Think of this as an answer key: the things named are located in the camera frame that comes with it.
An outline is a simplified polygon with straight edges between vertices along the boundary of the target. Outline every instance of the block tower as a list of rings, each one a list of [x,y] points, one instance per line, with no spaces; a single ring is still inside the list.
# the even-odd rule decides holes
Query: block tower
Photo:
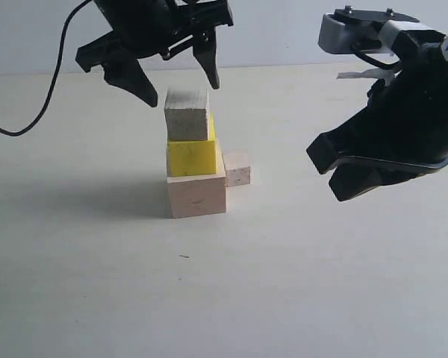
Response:
[[[167,186],[175,219],[226,212],[226,171],[206,89],[170,89]]]

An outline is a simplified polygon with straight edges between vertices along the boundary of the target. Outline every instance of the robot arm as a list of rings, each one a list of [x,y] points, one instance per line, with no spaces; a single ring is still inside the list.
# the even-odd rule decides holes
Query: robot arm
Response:
[[[211,86],[220,87],[216,66],[216,27],[233,25],[227,0],[94,0],[112,31],[78,50],[85,72],[101,65],[108,84],[126,90],[151,107],[158,94],[138,59],[156,54],[170,60],[193,48]]]
[[[335,169],[330,187],[339,201],[448,165],[448,36],[391,9],[346,7],[323,17],[319,45],[391,75],[372,86],[363,110],[307,150],[320,174]],[[399,61],[368,55],[385,52]]]

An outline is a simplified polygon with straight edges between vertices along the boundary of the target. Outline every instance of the tabletop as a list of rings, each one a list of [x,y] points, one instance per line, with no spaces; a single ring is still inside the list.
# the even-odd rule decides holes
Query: tabletop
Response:
[[[448,357],[448,167],[339,203],[305,149],[365,105],[355,63],[221,69],[211,109],[252,185],[170,219],[168,87],[152,109],[101,73],[61,75],[48,113],[0,135],[0,358]],[[0,76],[19,129],[48,75]]]

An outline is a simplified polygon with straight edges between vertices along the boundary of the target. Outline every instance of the black cable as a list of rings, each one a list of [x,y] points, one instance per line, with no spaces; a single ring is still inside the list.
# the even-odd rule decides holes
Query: black cable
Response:
[[[354,43],[352,45],[350,45],[350,50],[359,59],[369,63],[372,66],[378,67],[380,69],[395,69],[400,64],[400,61],[397,61],[395,63],[380,62],[377,59],[375,59],[371,56],[368,56],[367,54],[364,54]]]
[[[50,104],[50,101],[52,99],[53,91],[55,90],[55,85],[57,83],[58,73],[60,72],[61,62],[63,60],[63,49],[65,46],[65,38],[66,38],[66,32],[68,31],[68,26],[70,22],[72,21],[73,17],[78,13],[79,10],[81,10],[83,7],[88,5],[93,0],[85,0],[83,1],[79,6],[77,6],[66,18],[65,25],[63,27],[63,31],[61,32],[61,40],[60,40],[60,49],[58,51],[58,60],[57,65],[55,67],[55,73],[53,74],[52,83],[50,84],[50,88],[48,91],[48,95],[46,96],[45,104],[42,107],[42,110],[40,113],[38,113],[38,116],[36,119],[30,123],[26,128],[22,129],[18,132],[10,132],[6,131],[3,128],[0,128],[0,133],[4,134],[5,136],[22,136],[23,134],[26,134],[29,132],[35,125],[38,124],[38,122],[42,119],[43,115],[45,114],[46,110],[48,109],[48,106]]]

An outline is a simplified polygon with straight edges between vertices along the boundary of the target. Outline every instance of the small wooden block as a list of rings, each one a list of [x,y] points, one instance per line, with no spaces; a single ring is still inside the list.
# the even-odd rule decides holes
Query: small wooden block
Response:
[[[209,140],[209,107],[207,89],[170,89],[164,105],[168,140]]]
[[[167,187],[174,219],[226,212],[225,168],[219,143],[217,158],[218,170],[214,175],[178,178],[168,175]]]
[[[223,158],[227,187],[251,183],[251,164],[247,154],[227,153]]]
[[[168,141],[170,176],[212,175],[217,173],[217,144],[211,117],[211,138],[189,142]]]

